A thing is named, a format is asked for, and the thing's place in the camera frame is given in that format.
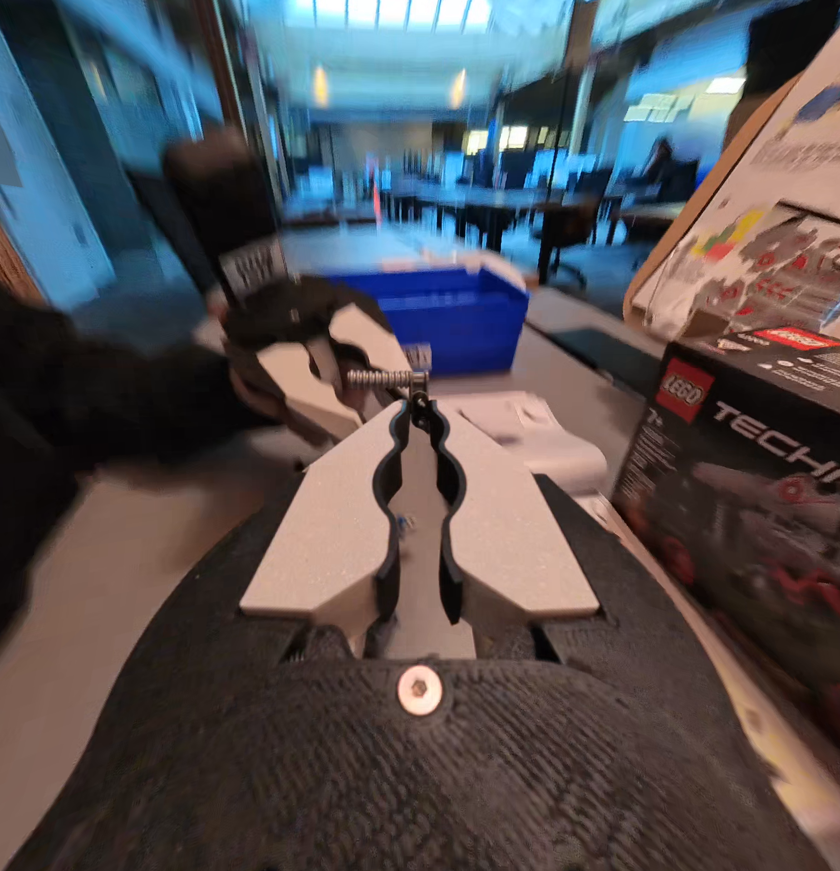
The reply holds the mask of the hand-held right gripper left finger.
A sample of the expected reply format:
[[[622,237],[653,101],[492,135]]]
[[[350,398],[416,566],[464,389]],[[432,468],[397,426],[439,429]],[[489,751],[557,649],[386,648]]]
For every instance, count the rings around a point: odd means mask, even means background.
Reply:
[[[333,626],[347,638],[388,622],[401,589],[400,529],[410,406],[396,402],[305,471],[240,600],[251,617]]]

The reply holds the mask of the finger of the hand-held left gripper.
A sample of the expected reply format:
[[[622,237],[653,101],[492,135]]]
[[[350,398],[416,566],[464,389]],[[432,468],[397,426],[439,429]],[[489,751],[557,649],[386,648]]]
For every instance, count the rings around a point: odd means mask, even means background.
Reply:
[[[382,405],[407,400],[406,387],[386,387],[380,383],[355,385],[351,372],[402,373],[411,369],[403,347],[389,328],[352,303],[335,312],[328,335],[339,366],[341,397],[355,408],[364,408],[374,396]]]
[[[260,386],[278,399],[302,434],[340,442],[364,424],[363,403],[349,387],[354,361],[327,340],[273,343],[255,353]]]

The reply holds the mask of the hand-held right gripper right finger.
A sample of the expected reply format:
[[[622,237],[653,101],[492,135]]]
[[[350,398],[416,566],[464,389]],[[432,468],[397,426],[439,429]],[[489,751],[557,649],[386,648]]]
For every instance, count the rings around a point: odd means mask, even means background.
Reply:
[[[464,417],[432,401],[429,439],[442,524],[439,586],[452,624],[470,627],[478,658],[513,630],[593,618],[600,602],[556,518],[572,495]]]

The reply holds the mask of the toy spring shock absorber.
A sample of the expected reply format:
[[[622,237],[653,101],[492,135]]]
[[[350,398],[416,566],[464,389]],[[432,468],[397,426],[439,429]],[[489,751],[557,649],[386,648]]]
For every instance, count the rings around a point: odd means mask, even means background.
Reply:
[[[351,369],[347,372],[347,385],[353,390],[385,392],[392,397],[402,397],[408,404],[412,425],[429,432],[429,371]]]

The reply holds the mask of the person's left forearm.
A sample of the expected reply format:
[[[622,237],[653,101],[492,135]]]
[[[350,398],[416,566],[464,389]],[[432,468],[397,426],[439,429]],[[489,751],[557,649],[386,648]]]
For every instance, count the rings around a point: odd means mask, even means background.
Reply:
[[[0,283],[0,637],[82,475],[181,460],[270,423],[240,398],[224,356],[196,344],[147,356],[102,343]]]

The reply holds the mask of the grey desk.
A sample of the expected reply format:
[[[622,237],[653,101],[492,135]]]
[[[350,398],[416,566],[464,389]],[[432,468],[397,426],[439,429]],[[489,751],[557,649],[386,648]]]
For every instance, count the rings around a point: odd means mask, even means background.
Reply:
[[[587,301],[534,292],[512,369],[432,381],[437,398],[525,391],[606,457],[610,488],[643,399],[553,344],[595,330],[659,359],[664,344]],[[268,430],[175,472],[118,468],[94,477],[34,565],[28,609],[0,644],[0,869],[77,764],[109,692],[157,610],[193,566],[315,453]]]

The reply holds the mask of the person's left hand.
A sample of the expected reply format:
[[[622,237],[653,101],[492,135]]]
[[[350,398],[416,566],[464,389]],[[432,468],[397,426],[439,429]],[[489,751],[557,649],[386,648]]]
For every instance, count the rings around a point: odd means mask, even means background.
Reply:
[[[286,428],[287,408],[271,377],[265,372],[259,355],[224,338],[223,352],[231,387],[240,401],[266,419],[272,427]]]

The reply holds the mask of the blue plastic bin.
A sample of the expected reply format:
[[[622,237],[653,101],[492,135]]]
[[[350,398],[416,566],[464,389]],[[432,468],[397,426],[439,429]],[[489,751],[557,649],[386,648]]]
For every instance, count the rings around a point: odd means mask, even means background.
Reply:
[[[328,278],[375,299],[409,359],[431,376],[512,368],[530,294],[490,269],[430,267]]]

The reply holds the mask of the white plastic bag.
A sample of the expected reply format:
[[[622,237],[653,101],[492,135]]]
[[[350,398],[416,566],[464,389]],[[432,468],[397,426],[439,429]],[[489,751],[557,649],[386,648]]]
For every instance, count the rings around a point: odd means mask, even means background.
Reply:
[[[600,491],[606,482],[608,465],[600,448],[565,430],[540,396],[506,391],[448,396],[442,402],[569,495]]]

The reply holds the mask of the dark background table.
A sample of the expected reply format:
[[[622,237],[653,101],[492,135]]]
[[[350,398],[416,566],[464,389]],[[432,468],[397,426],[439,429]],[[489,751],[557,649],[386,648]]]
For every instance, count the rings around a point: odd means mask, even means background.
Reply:
[[[450,218],[458,240],[464,240],[468,227],[473,226],[479,234],[481,244],[492,252],[499,253],[504,234],[521,218],[539,218],[543,223],[539,207],[543,207],[545,203],[567,202],[577,194],[602,198],[596,233],[589,244],[601,241],[607,246],[613,244],[620,225],[630,230],[637,225],[670,225],[686,205],[684,201],[639,204],[631,194],[613,191],[548,194],[535,189],[495,190],[475,186],[448,188],[418,180],[393,181],[389,187],[380,191],[380,202],[388,219],[398,223],[425,225],[433,228],[436,234],[442,233],[445,219]]]

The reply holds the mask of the black office chair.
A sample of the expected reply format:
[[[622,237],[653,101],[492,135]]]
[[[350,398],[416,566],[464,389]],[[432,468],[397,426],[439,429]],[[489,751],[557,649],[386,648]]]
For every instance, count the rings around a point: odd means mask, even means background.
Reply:
[[[539,207],[543,215],[537,277],[541,286],[548,284],[550,271],[562,265],[562,252],[589,244],[596,233],[601,197],[577,194],[567,202],[545,203]]]

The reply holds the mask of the black toy set box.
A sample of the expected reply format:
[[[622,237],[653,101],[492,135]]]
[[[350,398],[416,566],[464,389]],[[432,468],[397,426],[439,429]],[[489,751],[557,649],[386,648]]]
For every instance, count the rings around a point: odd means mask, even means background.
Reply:
[[[840,337],[669,344],[610,501],[840,747]]]

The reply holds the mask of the open instruction booklet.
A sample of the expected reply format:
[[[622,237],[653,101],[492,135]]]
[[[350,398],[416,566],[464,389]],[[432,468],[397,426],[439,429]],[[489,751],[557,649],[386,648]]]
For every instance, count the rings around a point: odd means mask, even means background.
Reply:
[[[774,790],[828,864],[840,869],[840,773],[827,747],[810,746],[806,724],[785,713],[784,700],[761,687],[760,676],[722,630],[706,616],[655,562],[602,495],[582,500],[585,510],[615,534],[677,606],[716,670],[753,751],[765,766]]]

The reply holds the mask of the white printed cardboard box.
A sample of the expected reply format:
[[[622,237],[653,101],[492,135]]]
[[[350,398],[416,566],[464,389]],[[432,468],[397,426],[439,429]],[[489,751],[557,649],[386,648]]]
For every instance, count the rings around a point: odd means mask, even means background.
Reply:
[[[665,342],[779,325],[840,339],[840,23],[730,138],[623,319]]]

